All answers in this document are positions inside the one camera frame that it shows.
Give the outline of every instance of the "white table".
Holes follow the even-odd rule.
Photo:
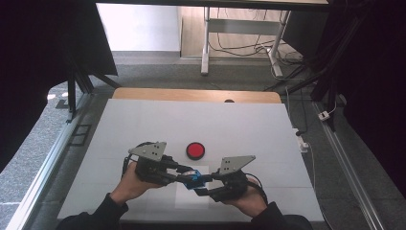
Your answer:
[[[109,100],[101,116],[58,218],[93,213],[119,182],[128,149],[145,141],[167,142],[166,155],[202,173],[216,171],[223,156],[254,154],[257,159],[243,171],[259,177],[270,201],[284,214],[323,220],[283,104],[116,99]],[[196,141],[206,154],[191,161],[185,150]],[[128,205],[124,221],[249,220],[234,207],[199,197],[179,183],[147,191]]]

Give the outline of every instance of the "wall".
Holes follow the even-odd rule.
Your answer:
[[[97,6],[112,51],[180,52],[178,7]]]

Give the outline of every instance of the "red button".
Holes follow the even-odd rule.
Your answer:
[[[186,148],[186,154],[191,160],[199,160],[204,156],[204,146],[198,142],[193,142]]]

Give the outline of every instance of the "black sleeve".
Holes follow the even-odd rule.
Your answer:
[[[107,194],[104,201],[94,214],[80,213],[77,216],[71,216],[63,219],[56,230],[67,229],[117,229],[121,216],[128,211],[128,206],[117,205]]]
[[[262,211],[258,216],[251,219],[251,223],[255,229],[258,230],[306,230],[312,229],[311,224],[302,216],[297,216],[298,221],[291,222],[286,221],[286,218],[282,215],[277,204],[272,202],[268,207]]]

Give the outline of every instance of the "person's left hand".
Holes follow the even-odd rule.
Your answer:
[[[122,180],[117,185],[116,189],[110,194],[110,197],[120,206],[130,199],[141,196],[148,189],[162,187],[161,185],[141,181],[135,173],[136,167],[136,162],[131,162],[128,165]]]

